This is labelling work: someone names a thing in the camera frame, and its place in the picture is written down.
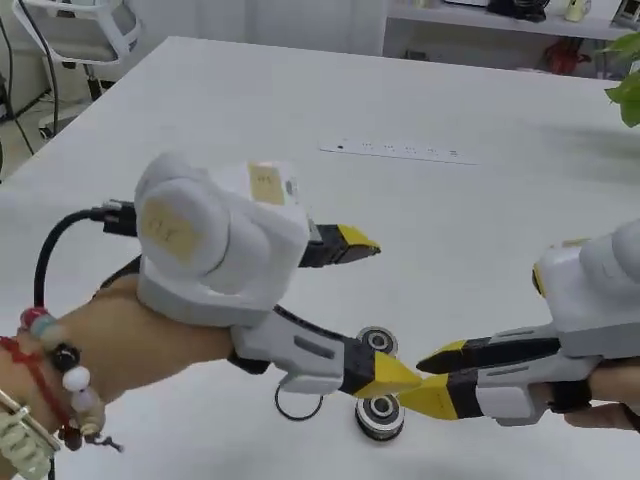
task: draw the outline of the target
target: power strip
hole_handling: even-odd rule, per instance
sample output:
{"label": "power strip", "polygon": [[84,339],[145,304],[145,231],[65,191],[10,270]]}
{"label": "power strip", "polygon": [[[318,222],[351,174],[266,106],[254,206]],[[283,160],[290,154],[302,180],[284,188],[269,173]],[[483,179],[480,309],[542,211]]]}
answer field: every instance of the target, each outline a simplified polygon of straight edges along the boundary
{"label": "power strip", "polygon": [[457,150],[437,149],[428,145],[407,142],[372,142],[344,138],[336,142],[321,143],[318,148],[323,152],[406,158],[425,162],[455,163],[458,165],[477,165],[465,159]]}

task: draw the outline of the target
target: ball bearing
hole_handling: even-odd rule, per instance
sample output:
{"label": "ball bearing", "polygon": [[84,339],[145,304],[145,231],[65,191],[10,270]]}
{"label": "ball bearing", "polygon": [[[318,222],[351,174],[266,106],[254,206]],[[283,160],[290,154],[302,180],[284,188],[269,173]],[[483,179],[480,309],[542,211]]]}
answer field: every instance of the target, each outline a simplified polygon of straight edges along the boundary
{"label": "ball bearing", "polygon": [[388,442],[402,432],[404,411],[393,395],[361,399],[356,403],[356,421],[370,439]]}
{"label": "ball bearing", "polygon": [[398,340],[386,328],[366,327],[360,330],[356,338],[378,352],[386,353],[392,357],[398,353]]}

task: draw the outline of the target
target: shelf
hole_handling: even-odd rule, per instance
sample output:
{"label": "shelf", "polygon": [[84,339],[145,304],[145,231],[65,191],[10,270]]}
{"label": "shelf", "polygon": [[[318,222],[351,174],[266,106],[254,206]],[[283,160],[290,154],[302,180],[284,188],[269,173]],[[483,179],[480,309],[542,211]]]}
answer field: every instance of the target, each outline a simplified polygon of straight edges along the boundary
{"label": "shelf", "polygon": [[591,20],[588,17],[582,22],[573,23],[566,21],[563,17],[547,16],[544,22],[533,23],[489,13],[483,7],[446,3],[433,8],[392,4],[389,7],[389,18],[594,40],[615,40],[632,32],[628,28],[613,25],[611,22]]}

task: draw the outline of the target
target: white table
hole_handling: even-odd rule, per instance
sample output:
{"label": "white table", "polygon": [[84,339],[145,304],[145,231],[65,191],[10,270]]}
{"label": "white table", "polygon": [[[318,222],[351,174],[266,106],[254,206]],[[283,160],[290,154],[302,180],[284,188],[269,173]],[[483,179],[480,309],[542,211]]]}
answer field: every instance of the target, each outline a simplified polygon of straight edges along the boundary
{"label": "white table", "polygon": [[[178,71],[192,75],[170,79]],[[542,249],[637,216],[640,172],[628,158],[637,135],[608,107],[603,86],[172,39],[0,189],[3,333],[30,300],[53,223],[104,198],[131,198],[144,165],[167,147],[212,171],[291,160],[317,221],[351,223],[380,242],[382,255],[369,261],[299,272],[283,303],[311,321],[352,335],[390,328],[408,364],[451,340],[544,323],[530,282]],[[489,108],[498,93],[506,102]],[[433,140],[479,165],[317,151],[339,135]],[[611,139],[626,149],[606,150]],[[69,231],[50,267],[51,309],[88,298],[136,252],[135,241],[96,225]],[[127,453],[65,453],[59,478],[601,480],[636,468],[633,434],[572,429],[553,415],[508,429],[408,414],[396,441],[372,445],[345,395],[329,397],[308,423],[280,417],[272,402],[280,376],[249,377],[219,362],[127,394],[108,411],[108,431]]]}

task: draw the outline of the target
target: bracelet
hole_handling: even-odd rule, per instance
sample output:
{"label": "bracelet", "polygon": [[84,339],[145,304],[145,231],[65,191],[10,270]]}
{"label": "bracelet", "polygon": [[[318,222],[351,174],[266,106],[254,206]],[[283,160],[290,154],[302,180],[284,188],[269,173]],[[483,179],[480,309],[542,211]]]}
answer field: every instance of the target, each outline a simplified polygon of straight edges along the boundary
{"label": "bracelet", "polygon": [[80,436],[80,432],[69,426],[69,416],[62,405],[60,405],[60,402],[58,402],[58,399],[49,388],[49,385],[47,385],[44,375],[42,375],[42,372],[38,368],[37,364],[40,363],[42,357],[37,353],[23,353],[20,350],[20,344],[12,338],[0,337],[0,346],[11,354],[11,359],[14,363],[20,363],[27,367],[33,381],[40,390],[42,398],[51,409],[58,423],[62,425],[58,434],[60,440],[63,440],[67,448],[70,450],[75,451],[80,449],[80,447],[82,447],[82,437]]}
{"label": "bracelet", "polygon": [[26,480],[40,480],[49,473],[49,459],[60,444],[21,406],[0,390],[0,403],[8,412],[0,412],[0,453]]}
{"label": "bracelet", "polygon": [[75,412],[72,421],[80,435],[87,443],[122,451],[111,437],[100,440],[106,422],[105,404],[91,388],[91,374],[80,365],[80,350],[70,344],[67,329],[44,308],[25,310],[20,322],[23,329],[40,340],[53,368],[62,375],[62,386],[71,394],[71,408]]}

